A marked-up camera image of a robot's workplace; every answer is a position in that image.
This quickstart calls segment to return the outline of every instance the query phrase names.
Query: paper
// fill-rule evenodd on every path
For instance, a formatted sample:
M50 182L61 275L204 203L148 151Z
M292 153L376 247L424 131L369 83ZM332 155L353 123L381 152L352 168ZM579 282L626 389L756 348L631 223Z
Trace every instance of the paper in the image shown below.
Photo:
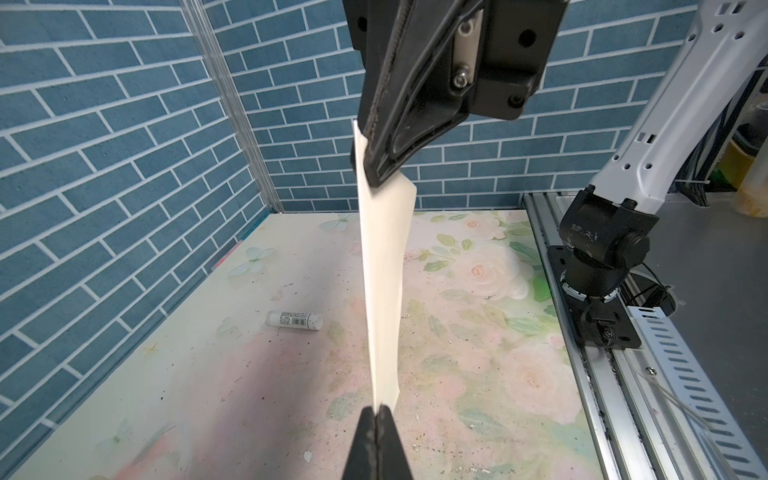
M357 197L360 207L362 277L366 291L368 354L373 411L387 405L394 411L397 382L397 342L402 305L402 259L416 201L416 185L400 172L381 187L371 188L362 159L368 139L354 122Z

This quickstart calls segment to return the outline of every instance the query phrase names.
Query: floral tablecloth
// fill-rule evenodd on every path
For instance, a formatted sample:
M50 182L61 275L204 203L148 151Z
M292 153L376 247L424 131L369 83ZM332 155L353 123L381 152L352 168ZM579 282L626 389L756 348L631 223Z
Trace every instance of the floral tablecloth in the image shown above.
M526 213L417 213L403 268L414 478L600 478ZM356 214L271 215L14 478L340 478L369 402Z

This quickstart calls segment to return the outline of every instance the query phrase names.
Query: brick pattern wallpaper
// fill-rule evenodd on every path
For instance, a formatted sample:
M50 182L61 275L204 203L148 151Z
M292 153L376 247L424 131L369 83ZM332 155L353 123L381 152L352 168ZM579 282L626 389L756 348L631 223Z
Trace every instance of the brick pattern wallpaper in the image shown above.
M696 3L572 1L522 117L471 116L402 169L417 208L517 207L524 191L585 186L653 94ZM206 10L283 206L355 210L350 121L363 70L341 0L218 0Z
M3 2L0 41L3 478L267 211L175 0Z

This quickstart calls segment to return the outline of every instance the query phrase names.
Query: glue stick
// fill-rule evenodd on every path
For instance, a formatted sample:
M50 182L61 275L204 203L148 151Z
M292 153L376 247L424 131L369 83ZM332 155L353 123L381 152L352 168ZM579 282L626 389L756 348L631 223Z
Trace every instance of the glue stick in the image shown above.
M266 315L266 324L269 326L286 326L292 329L319 330L323 328L323 316L317 313L272 310Z

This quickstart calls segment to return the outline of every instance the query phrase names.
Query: blue brick wall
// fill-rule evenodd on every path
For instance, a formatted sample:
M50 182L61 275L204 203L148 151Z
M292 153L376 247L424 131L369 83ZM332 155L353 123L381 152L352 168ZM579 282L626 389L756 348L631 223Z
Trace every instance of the blue brick wall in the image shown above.
M32 3L0 5L0 478L266 215L177 2Z
M586 185L674 59L696 0L572 2L541 88L516 121L471 116L402 169L417 207L516 207ZM355 210L349 146L363 69L341 0L206 4L288 211Z

